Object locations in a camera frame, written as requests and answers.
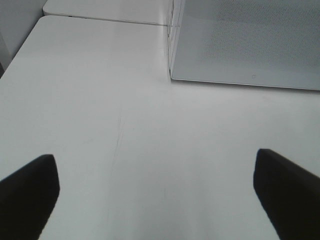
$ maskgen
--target white tabletop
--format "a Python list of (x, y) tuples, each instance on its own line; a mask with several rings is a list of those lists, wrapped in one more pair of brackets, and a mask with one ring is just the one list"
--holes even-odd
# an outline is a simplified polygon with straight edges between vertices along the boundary
[(48, 0), (45, 15), (166, 25), (172, 0)]
[(46, 16), (0, 80), (0, 178), (55, 155), (42, 240), (278, 240), (259, 148), (320, 175), (316, 92), (171, 82), (163, 26)]

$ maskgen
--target perforated panel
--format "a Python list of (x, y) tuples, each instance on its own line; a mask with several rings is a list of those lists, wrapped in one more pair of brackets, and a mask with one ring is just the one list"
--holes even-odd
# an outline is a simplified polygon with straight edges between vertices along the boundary
[(174, 79), (320, 89), (320, 1), (186, 0), (171, 72)]

